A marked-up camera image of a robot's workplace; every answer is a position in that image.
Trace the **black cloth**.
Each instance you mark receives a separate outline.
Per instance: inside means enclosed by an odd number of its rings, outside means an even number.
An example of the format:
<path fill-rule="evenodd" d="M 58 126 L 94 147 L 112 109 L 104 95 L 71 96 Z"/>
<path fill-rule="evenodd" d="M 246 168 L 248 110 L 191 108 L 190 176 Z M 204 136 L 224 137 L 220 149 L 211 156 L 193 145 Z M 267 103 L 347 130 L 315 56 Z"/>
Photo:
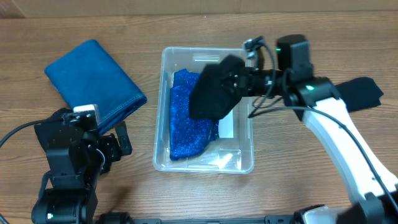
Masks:
<path fill-rule="evenodd" d="M 220 63 L 205 65 L 189 97 L 189 117 L 223 119 L 247 95 L 245 62 L 228 55 Z"/>
<path fill-rule="evenodd" d="M 71 112 L 72 110 L 69 108 L 60 108 L 47 118 L 45 123 L 34 125 L 37 139 L 45 152 L 49 148 L 48 140 L 59 133 L 63 126 L 63 115 Z"/>

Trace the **blue glitter cloth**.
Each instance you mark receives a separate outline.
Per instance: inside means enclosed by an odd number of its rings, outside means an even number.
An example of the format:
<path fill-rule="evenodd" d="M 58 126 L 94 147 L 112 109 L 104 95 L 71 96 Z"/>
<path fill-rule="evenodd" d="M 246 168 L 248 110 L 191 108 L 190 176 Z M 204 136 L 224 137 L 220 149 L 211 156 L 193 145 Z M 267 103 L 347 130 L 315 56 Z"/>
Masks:
<path fill-rule="evenodd" d="M 189 96 L 198 73 L 182 69 L 174 72 L 170 89 L 170 159 L 177 161 L 201 154 L 219 138 L 219 121 L 189 118 Z"/>

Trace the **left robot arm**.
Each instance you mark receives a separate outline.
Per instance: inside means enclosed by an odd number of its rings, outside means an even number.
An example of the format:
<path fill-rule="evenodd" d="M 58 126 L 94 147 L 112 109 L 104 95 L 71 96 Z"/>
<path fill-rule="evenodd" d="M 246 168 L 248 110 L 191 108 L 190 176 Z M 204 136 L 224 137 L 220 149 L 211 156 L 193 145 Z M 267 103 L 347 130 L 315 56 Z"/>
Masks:
<path fill-rule="evenodd" d="M 132 152 L 125 122 L 102 136 L 95 111 L 62 108 L 34 129 L 50 170 L 42 177 L 32 222 L 92 223 L 100 175 Z"/>

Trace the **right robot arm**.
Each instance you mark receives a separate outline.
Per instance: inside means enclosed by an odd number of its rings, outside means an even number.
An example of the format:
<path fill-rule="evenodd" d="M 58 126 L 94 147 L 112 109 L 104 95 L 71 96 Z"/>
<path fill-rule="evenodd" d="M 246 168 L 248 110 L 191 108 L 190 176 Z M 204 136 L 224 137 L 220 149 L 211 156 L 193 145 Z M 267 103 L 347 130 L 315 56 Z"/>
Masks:
<path fill-rule="evenodd" d="M 316 77 L 302 34 L 277 40 L 272 70 L 264 70 L 263 37 L 243 42 L 252 67 L 230 72 L 239 96 L 280 95 L 318 138 L 348 191 L 348 209 L 314 205 L 294 213 L 293 223 L 397 223 L 397 177 L 373 154 L 351 120 L 346 103 L 327 77 Z"/>

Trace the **white label in container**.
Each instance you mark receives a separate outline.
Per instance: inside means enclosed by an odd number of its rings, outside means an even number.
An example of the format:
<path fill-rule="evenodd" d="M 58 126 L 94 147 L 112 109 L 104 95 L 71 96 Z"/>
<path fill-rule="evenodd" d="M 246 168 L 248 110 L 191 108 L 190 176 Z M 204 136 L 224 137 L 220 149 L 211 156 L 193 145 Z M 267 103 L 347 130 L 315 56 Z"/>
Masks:
<path fill-rule="evenodd" d="M 221 139 L 234 138 L 233 110 L 231 110 L 223 119 L 219 120 L 218 134 Z"/>

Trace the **clear plastic container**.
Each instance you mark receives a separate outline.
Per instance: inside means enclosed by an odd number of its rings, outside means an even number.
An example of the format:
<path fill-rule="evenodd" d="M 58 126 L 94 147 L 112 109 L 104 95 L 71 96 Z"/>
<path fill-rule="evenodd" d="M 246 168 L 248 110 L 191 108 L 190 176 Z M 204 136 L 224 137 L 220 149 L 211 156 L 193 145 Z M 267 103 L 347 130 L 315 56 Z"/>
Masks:
<path fill-rule="evenodd" d="M 215 172 L 248 174 L 254 168 L 252 99 L 243 98 L 233 108 L 234 138 L 210 142 L 198 156 L 170 159 L 170 89 L 174 72 L 187 69 L 200 73 L 208 63 L 220 63 L 228 55 L 246 58 L 243 49 L 167 47 L 162 52 L 153 165 L 165 172 Z"/>

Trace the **teal folded towel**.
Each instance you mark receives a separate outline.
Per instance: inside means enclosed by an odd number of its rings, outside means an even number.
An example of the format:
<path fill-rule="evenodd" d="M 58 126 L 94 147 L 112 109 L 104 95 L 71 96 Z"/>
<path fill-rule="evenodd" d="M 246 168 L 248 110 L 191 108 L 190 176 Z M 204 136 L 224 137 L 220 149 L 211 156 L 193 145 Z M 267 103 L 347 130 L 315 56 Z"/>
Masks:
<path fill-rule="evenodd" d="M 145 94 L 96 40 L 80 44 L 44 72 L 70 108 L 98 106 L 100 134 L 147 103 Z"/>

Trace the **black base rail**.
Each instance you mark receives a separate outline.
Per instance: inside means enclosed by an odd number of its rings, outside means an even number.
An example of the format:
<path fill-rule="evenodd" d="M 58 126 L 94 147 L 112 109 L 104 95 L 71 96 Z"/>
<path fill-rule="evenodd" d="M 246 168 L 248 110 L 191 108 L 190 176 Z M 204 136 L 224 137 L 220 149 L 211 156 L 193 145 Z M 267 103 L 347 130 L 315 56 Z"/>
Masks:
<path fill-rule="evenodd" d="M 128 212 L 103 213 L 95 224 L 272 224 L 272 223 L 304 223 L 303 211 L 293 215 L 266 215 L 264 218 L 213 218 L 161 220 L 159 218 L 134 219 Z"/>

